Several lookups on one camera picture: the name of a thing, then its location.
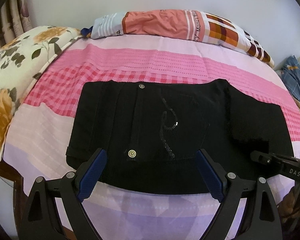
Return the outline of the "orange plaid pillow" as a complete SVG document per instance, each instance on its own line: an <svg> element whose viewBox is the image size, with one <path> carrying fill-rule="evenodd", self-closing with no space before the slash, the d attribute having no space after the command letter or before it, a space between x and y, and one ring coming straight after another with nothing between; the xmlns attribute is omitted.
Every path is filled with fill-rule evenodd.
<svg viewBox="0 0 300 240"><path fill-rule="evenodd" d="M85 34L99 39L109 36L157 35L208 43L247 54L271 68L274 60L248 32L230 20L198 10L151 10L114 13L97 18Z"/></svg>

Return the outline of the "black pants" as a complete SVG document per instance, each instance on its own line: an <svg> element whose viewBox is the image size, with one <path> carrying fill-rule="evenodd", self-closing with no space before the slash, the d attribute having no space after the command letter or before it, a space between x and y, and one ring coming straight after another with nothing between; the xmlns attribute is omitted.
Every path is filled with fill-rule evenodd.
<svg viewBox="0 0 300 240"><path fill-rule="evenodd" d="M78 168L102 148L100 181L152 194L206 193L196 153L243 179L269 178L254 151L292 156L279 105L218 79L206 84L88 82L75 115L66 162Z"/></svg>

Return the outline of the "pink checked bed sheet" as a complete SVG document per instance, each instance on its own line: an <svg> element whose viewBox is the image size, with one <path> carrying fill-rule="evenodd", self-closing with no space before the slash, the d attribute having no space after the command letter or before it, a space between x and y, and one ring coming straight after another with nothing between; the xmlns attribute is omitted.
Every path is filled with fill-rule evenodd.
<svg viewBox="0 0 300 240"><path fill-rule="evenodd" d="M79 95L88 81L207 83L226 79L241 92L280 105L300 157L300 111L279 76L236 51L185 40L125 35L78 40L48 66L16 111L4 161L24 179L61 178ZM209 194L156 196L98 183L83 203L103 239L199 239L218 208Z"/></svg>

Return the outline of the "blue patterned cloth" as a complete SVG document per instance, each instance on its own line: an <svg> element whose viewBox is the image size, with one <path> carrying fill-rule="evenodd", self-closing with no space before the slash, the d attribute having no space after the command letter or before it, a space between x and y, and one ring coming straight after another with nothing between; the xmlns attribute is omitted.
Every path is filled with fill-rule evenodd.
<svg viewBox="0 0 300 240"><path fill-rule="evenodd" d="M293 55L276 71L291 96L300 102L300 63Z"/></svg>

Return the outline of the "floral cream pillow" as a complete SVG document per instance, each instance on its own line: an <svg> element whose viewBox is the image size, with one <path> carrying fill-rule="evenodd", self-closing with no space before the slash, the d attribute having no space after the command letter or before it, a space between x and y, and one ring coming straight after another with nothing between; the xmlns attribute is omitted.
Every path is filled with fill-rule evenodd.
<svg viewBox="0 0 300 240"><path fill-rule="evenodd" d="M81 38L72 27L35 27L0 49L0 159L11 121L37 80Z"/></svg>

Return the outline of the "wooden bed frame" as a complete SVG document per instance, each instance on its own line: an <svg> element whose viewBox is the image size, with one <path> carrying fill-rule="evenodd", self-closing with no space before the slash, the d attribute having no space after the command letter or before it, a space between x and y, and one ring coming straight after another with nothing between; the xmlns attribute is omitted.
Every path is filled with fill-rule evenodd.
<svg viewBox="0 0 300 240"><path fill-rule="evenodd" d="M23 209L27 200L27 196L23 191L24 179L15 168L8 165L3 160L0 161L0 177L13 182L12 209L17 234L19 234Z"/></svg>

